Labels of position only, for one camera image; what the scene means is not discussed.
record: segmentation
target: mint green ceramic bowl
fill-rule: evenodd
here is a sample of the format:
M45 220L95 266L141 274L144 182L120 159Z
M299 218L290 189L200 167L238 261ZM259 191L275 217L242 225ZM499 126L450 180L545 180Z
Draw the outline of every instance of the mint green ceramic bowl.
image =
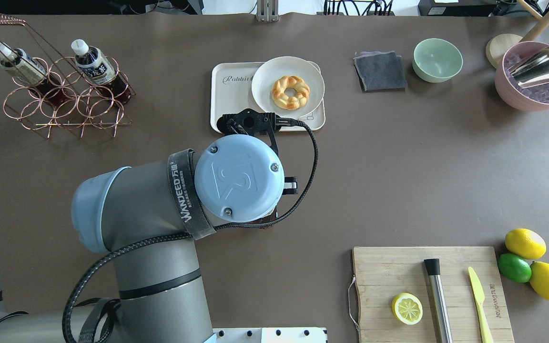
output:
M412 68L427 82L444 82L458 74L463 67L463 57L449 41L430 38L421 41L414 48Z

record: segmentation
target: wooden cutting board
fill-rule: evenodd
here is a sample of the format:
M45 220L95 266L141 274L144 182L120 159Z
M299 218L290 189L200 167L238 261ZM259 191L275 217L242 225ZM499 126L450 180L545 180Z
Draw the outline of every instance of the wooden cutting board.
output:
M514 343L508 308L493 247L355 247L360 343L437 343L431 289L423 259L439 258L453 341L482 343L478 314L467 267L473 267L484 289L484 312L495 343ZM423 304L416 325L398 321L393 298L412 293Z

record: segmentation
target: bread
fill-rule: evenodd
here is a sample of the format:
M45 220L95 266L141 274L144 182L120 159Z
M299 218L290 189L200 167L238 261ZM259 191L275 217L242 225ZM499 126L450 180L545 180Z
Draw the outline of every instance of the bread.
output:
M285 94L285 90L288 88L293 88L296 95ZM274 83L272 91L274 103L287 110L296 110L306 105L309 94L311 94L311 87L299 76L283 76Z

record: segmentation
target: table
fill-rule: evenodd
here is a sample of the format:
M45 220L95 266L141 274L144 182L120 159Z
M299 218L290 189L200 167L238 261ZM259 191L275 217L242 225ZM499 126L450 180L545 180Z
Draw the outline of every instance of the table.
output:
M357 340L346 307L355 246L492 245L501 252L506 232L527 227L549 248L549 111L523 113L502 102L484 57L490 38L524 34L530 19L24 18L63 52L83 38L114 56L137 96L126 107L132 126L115 139L57 131L46 141L1 112L13 85L0 70L0 273L8 311L61 310L98 259L71 225L81 182L185 148L203 150L219 137L208 117L211 69L222 62L315 61L327 121L316 131L315 182L293 215L268 230L227 229L196 243L215 327L326 326L330 342ZM37 49L28 37L11 37ZM412 71L413 48L428 37L462 52L464 67L453 80L427 84ZM549 42L549 29L540 40ZM407 89L363 93L352 60L363 50L401 54ZM279 134L277 144L286 173L303 187L308 136ZM294 200L284 198L279 210ZM549 249L542 260L549 262ZM114 280L105 267L83 296L115 297ZM528 284L503 284L516 341L548 341L549 302Z

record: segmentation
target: tray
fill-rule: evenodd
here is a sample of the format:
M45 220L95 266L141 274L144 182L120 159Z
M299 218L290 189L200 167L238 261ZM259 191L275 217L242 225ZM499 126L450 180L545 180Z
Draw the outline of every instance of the tray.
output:
M360 343L436 343L431 290L423 259L439 258L453 341L482 343L467 267L473 267L486 295L484 313L496 343L514 343L493 247L355 247L353 267L359 298ZM395 319L395 295L413 293L423 319L405 325Z
M319 66L311 62L319 71ZM264 111L253 100L251 95L251 80L257 68L263 61L241 62L241 63L220 63L213 68L211 72L211 128L221 133L217 129L217 120L222 115L230 113L239 113L250 108L255 111ZM294 116L294 111L276 112L281 117L300 119L308 124L312 130L319 130L325 124L325 107L323 101L319 106L308 115L302 118ZM299 126L283 127L281 131L304 131Z

